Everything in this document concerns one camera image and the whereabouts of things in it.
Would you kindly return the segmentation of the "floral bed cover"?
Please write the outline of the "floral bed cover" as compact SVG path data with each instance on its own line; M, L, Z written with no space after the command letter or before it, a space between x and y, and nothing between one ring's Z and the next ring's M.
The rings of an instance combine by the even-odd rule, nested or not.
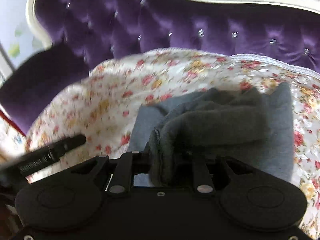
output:
M212 87L262 93L281 82L291 87L295 153L291 177L308 200L300 228L319 237L319 74L300 63L287 64L254 54L226 56L199 50L167 48L107 60L88 78L69 85L39 115L27 133L33 151L63 137L83 133L84 146L28 177L33 183L99 154L119 158L133 142L139 107Z

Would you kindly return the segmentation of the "purple tufted chaise sofa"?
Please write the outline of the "purple tufted chaise sofa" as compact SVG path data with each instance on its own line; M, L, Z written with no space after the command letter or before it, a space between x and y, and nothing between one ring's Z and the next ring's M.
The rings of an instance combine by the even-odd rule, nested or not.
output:
M319 71L319 0L30 0L49 48L1 88L22 132L100 62L157 48L260 54Z

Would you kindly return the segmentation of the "grey argyle knit sweater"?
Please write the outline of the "grey argyle knit sweater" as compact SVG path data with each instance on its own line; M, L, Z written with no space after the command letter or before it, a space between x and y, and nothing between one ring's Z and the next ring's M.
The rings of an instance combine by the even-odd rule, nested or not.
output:
M136 186L185 181L188 157L230 156L277 178L293 173L293 113L290 86L271 93L256 88L192 92L141 106L129 150L150 150L151 170Z

